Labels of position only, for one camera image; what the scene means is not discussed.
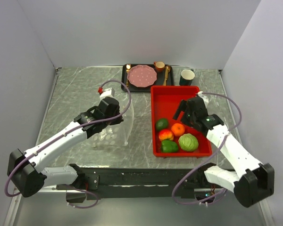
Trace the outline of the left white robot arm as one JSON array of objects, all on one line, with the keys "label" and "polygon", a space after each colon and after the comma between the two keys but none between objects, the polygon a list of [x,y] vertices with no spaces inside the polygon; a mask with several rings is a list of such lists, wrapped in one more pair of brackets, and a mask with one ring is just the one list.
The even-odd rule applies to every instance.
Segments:
[{"label": "left white robot arm", "polygon": [[9,181],[13,182],[23,197],[30,197],[46,186],[65,184],[73,189],[84,187],[87,180],[77,165],[48,168],[47,164],[74,145],[102,132],[107,126],[122,121],[119,102],[112,97],[103,98],[98,106],[80,113],[62,131],[43,143],[25,152],[14,150],[8,162]]}]

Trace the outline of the green bell pepper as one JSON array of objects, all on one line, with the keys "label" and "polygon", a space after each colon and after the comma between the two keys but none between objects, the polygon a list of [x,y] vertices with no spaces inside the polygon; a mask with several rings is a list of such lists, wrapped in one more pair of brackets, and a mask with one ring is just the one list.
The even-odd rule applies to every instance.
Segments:
[{"label": "green bell pepper", "polygon": [[163,140],[160,150],[162,153],[176,153],[179,150],[178,144],[171,140]]}]

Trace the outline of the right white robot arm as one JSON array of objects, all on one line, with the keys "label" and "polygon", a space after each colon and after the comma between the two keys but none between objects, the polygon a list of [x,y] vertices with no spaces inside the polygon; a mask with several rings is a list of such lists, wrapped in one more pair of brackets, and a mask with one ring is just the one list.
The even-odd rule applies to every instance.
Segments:
[{"label": "right white robot arm", "polygon": [[274,168],[253,157],[216,114],[209,115],[200,95],[182,100],[173,119],[178,119],[180,114],[181,122],[203,134],[234,168],[234,171],[227,171],[218,166],[208,167],[197,176],[201,187],[221,186],[233,192],[246,208],[274,194]]}]

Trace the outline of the orange tangerine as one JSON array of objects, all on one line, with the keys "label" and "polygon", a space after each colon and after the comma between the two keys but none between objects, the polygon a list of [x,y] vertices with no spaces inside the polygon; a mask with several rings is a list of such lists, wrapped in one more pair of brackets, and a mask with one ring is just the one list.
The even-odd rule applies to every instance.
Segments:
[{"label": "orange tangerine", "polygon": [[171,126],[171,131],[175,137],[180,137],[185,133],[185,127],[183,124],[175,123]]}]

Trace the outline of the light green cabbage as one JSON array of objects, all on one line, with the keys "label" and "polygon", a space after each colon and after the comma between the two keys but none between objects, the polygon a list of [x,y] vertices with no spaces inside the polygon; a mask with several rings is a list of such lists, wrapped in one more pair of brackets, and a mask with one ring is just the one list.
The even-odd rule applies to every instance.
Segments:
[{"label": "light green cabbage", "polygon": [[178,139],[180,148],[187,152],[193,152],[199,147],[197,138],[192,134],[183,134]]}]

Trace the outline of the red yellow peach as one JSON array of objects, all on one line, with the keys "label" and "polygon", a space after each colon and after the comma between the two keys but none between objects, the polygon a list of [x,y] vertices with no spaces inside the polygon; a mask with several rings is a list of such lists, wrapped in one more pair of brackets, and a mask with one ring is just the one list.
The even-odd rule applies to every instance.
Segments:
[{"label": "red yellow peach", "polygon": [[174,134],[173,134],[173,132],[170,129],[162,129],[158,133],[158,138],[159,138],[160,141],[164,141],[164,140],[173,141]]}]

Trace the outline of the green avocado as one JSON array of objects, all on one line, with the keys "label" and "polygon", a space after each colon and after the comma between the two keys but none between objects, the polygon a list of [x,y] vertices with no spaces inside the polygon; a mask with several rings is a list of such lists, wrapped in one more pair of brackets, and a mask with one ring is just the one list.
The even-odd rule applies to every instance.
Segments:
[{"label": "green avocado", "polygon": [[161,119],[156,121],[156,123],[155,123],[155,130],[156,131],[161,131],[163,129],[167,129],[168,126],[169,126],[168,119],[161,118]]}]

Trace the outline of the clear zip top bag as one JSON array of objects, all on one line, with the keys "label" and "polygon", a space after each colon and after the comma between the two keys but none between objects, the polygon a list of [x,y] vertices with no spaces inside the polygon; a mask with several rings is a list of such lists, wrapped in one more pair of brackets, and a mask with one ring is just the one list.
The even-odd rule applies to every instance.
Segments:
[{"label": "clear zip top bag", "polygon": [[127,146],[134,122],[133,101],[122,117],[124,121],[120,124],[107,126],[102,132],[92,136],[88,140],[91,147],[99,149],[108,146]]}]

